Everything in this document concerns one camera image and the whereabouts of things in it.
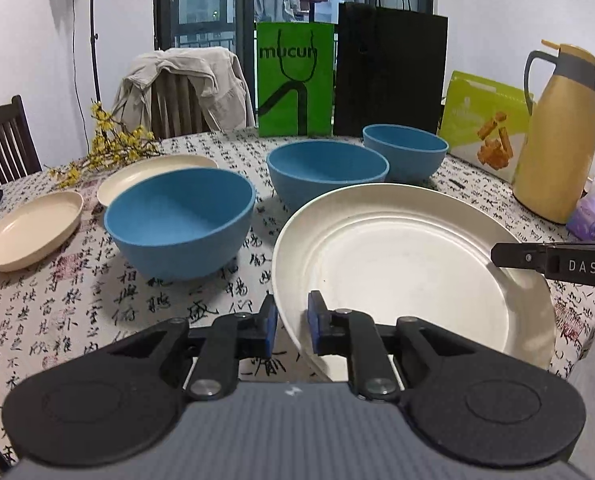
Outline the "large cream plate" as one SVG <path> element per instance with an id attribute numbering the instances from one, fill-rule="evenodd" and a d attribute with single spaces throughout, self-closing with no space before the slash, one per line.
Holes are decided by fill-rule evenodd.
<path id="1" fill-rule="evenodd" d="M 491 248 L 516 238 L 487 214 L 448 195 L 403 184 L 363 184 L 321 195 L 291 215 L 272 256 L 283 325 L 317 377 L 344 380 L 338 356 L 316 356 L 308 295 L 363 311 L 378 324 L 414 316 L 548 368 L 555 309 L 545 279 L 499 269 Z"/>

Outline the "small cream plate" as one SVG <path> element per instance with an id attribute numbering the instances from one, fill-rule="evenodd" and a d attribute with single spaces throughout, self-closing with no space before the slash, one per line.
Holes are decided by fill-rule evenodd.
<path id="1" fill-rule="evenodd" d="M 84 197 L 50 193 L 17 207 L 0 220 L 0 272 L 23 270 L 55 252 L 79 226 Z"/>

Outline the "yellow thermos jug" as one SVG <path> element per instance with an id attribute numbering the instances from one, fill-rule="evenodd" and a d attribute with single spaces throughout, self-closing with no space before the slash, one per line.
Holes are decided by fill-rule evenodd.
<path id="1" fill-rule="evenodd" d="M 543 45 L 557 53 L 534 50 L 525 63 L 529 132 L 512 192 L 537 216 L 564 224 L 583 195 L 595 157 L 595 56 L 573 44 L 545 40 Z M 529 74 L 536 60 L 553 65 L 538 101 L 529 94 Z"/>

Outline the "near blue bowl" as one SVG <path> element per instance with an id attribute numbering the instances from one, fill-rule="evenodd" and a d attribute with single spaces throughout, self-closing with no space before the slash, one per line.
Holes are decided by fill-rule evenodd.
<path id="1" fill-rule="evenodd" d="M 236 172 L 180 169 L 146 179 L 113 200 L 106 232 L 145 278 L 205 278 L 229 263 L 250 231 L 256 188 Z"/>

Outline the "blue bowl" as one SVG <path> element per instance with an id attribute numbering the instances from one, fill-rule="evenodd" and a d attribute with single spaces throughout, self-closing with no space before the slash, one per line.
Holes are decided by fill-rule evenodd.
<path id="1" fill-rule="evenodd" d="M 276 195 L 291 212 L 338 188 L 382 183 L 391 169 L 380 153 L 334 140 L 284 144 L 266 162 Z"/>
<path id="2" fill-rule="evenodd" d="M 205 278 L 229 263 L 250 231 L 256 188 L 236 172 L 180 169 L 146 179 L 113 200 L 106 232 L 145 278 Z"/>
<path id="3" fill-rule="evenodd" d="M 387 124 L 363 128 L 363 144 L 389 161 L 389 179 L 397 183 L 417 183 L 431 177 L 449 150 L 449 144 L 434 133 Z"/>

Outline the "middle blue bowl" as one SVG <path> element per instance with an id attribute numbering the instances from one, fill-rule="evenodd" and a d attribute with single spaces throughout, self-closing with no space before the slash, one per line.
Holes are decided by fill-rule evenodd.
<path id="1" fill-rule="evenodd" d="M 338 188 L 382 183 L 391 169 L 380 153 L 334 140 L 284 144 L 266 162 L 276 195 L 291 212 Z"/>

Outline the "green snack box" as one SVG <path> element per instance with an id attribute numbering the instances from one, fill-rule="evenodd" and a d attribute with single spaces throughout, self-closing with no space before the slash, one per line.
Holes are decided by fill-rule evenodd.
<path id="1" fill-rule="evenodd" d="M 450 155 L 511 182 L 528 131 L 521 89 L 457 70 L 451 74 L 439 127 Z"/>

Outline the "far blue bowl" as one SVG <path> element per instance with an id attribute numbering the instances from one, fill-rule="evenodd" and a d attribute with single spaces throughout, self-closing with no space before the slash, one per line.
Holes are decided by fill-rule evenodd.
<path id="1" fill-rule="evenodd" d="M 363 144 L 389 161 L 389 179 L 397 183 L 417 183 L 431 177 L 449 150 L 449 144 L 434 133 L 387 124 L 363 128 Z"/>

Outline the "calligraphy print tablecloth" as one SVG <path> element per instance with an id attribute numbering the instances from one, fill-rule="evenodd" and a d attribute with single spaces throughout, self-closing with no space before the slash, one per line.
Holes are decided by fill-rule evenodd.
<path id="1" fill-rule="evenodd" d="M 167 284 L 149 280 L 119 253 L 103 226 L 96 190 L 106 174 L 84 182 L 80 227 L 46 260 L 27 270 L 0 274 L 0 413 L 6 395 L 31 374 L 130 336 L 152 324 L 180 316 L 206 325 L 216 315 L 257 311 L 271 292 L 271 256 L 288 211 L 276 200 L 266 166 L 267 154 L 291 138 L 260 138 L 254 129 L 200 133 L 163 142 L 166 154 L 207 156 L 238 171 L 255 185 L 253 222 L 238 260 L 206 284 Z M 426 188 L 460 198 L 488 214 L 522 242 L 566 240 L 570 233 L 538 219 L 512 196 L 510 186 L 462 160 L 447 156 Z M 0 219 L 54 190 L 47 171 L 3 187 Z M 555 300 L 557 339 L 550 370 L 562 377 L 595 340 L 595 288 L 548 282 Z M 241 378 L 263 382 L 317 380 L 281 324 L 273 355 L 241 364 Z M 0 416 L 0 450 L 16 462 Z"/>

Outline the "yellow flower branch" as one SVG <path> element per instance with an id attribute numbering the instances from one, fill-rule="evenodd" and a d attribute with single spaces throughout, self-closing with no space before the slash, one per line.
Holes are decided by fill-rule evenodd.
<path id="1" fill-rule="evenodd" d="M 94 131 L 89 151 L 81 159 L 52 167 L 49 176 L 58 188 L 72 188 L 92 174 L 119 170 L 134 162 L 163 154 L 160 142 L 144 125 L 130 130 L 123 122 L 104 110 L 101 102 L 91 104 Z"/>

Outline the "chair with beige jacket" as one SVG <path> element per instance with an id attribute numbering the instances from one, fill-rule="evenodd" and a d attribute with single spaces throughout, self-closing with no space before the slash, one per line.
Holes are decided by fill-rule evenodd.
<path id="1" fill-rule="evenodd" d="M 152 84 L 152 131 L 157 139 L 209 130 L 188 76 L 162 70 Z"/>

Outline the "beige jacket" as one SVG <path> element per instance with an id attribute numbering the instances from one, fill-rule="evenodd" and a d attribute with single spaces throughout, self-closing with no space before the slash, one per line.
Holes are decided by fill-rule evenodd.
<path id="1" fill-rule="evenodd" d="M 171 48 L 137 56 L 122 77 L 112 116 L 130 130 L 144 125 L 152 131 L 151 87 L 162 70 L 189 77 L 208 131 L 229 132 L 255 125 L 239 58 L 224 47 Z"/>

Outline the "black paper bag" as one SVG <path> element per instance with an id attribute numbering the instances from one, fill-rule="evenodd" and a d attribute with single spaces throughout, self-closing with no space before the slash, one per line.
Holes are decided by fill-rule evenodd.
<path id="1" fill-rule="evenodd" d="M 448 18 L 342 3 L 333 133 L 391 124 L 434 133 L 441 114 Z"/>

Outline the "green mucun paper bag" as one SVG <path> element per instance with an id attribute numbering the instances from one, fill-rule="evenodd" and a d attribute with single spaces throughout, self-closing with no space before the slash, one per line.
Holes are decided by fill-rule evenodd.
<path id="1" fill-rule="evenodd" d="M 257 115 L 261 136 L 331 136 L 334 26 L 257 25 Z"/>

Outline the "dark wooden chair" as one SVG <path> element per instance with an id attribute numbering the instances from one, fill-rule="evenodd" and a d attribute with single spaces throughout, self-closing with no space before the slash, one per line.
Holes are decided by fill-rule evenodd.
<path id="1" fill-rule="evenodd" d="M 40 170 L 23 100 L 13 96 L 11 102 L 0 105 L 0 185 Z"/>

